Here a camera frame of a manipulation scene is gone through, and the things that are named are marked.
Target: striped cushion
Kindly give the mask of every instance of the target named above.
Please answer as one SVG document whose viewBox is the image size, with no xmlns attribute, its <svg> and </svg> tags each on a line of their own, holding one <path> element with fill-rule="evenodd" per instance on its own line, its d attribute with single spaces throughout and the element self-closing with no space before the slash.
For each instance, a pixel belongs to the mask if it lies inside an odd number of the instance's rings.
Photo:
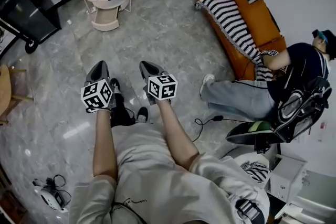
<svg viewBox="0 0 336 224">
<path fill-rule="evenodd" d="M 206 9 L 230 43 L 256 65 L 256 80 L 272 80 L 272 72 L 263 64 L 260 51 L 234 0 L 199 0 L 196 7 Z"/>
<path fill-rule="evenodd" d="M 267 166 L 258 162 L 246 162 L 243 163 L 241 167 L 259 184 L 268 180 L 268 174 L 271 172 L 271 170 Z"/>
</svg>

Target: wooden stool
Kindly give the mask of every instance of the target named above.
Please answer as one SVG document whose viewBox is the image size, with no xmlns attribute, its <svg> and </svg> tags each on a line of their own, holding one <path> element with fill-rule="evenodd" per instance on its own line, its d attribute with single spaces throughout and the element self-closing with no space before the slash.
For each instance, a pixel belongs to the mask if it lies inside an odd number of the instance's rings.
<svg viewBox="0 0 336 224">
<path fill-rule="evenodd" d="M 0 124 L 8 124 L 7 115 L 19 103 L 20 100 L 34 100 L 31 97 L 12 93 L 10 75 L 26 71 L 26 69 L 9 69 L 7 65 L 0 66 Z"/>
</svg>

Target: white box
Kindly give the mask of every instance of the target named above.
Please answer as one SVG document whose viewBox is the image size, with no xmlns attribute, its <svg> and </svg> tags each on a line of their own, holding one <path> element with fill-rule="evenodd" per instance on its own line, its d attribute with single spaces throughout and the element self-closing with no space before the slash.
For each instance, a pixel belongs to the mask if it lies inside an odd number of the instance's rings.
<svg viewBox="0 0 336 224">
<path fill-rule="evenodd" d="M 161 75 L 148 78 L 148 93 L 158 100 L 176 97 L 177 80 L 173 75 Z"/>
<path fill-rule="evenodd" d="M 80 98 L 84 105 L 94 108 L 106 108 L 112 97 L 112 90 L 105 79 L 81 88 Z"/>
<path fill-rule="evenodd" d="M 270 193 L 284 202 L 291 202 L 302 189 L 305 161 L 277 155 L 281 158 L 271 171 Z"/>
</svg>

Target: green object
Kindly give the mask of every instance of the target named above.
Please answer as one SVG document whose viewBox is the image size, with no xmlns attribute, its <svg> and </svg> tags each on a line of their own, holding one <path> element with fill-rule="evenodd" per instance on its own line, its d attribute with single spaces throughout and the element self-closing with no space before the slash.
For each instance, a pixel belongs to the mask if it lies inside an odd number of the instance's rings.
<svg viewBox="0 0 336 224">
<path fill-rule="evenodd" d="M 271 123 L 268 121 L 257 121 L 252 124 L 252 126 L 248 129 L 248 132 L 256 132 L 256 131 L 267 131 L 270 130 Z"/>
</svg>

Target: white sneaker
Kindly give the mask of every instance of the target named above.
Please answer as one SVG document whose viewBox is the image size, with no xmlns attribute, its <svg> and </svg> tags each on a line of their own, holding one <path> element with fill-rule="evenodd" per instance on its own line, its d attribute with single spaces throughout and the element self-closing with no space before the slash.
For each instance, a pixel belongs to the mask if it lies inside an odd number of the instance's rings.
<svg viewBox="0 0 336 224">
<path fill-rule="evenodd" d="M 209 80 L 215 80 L 215 76 L 212 75 L 212 74 L 206 74 L 205 77 L 203 78 L 203 82 L 202 82 L 202 85 L 201 85 L 201 88 L 199 89 L 200 91 L 200 95 L 202 95 L 202 91 L 203 91 L 203 87 L 204 87 L 204 84 L 209 81 Z"/>
</svg>

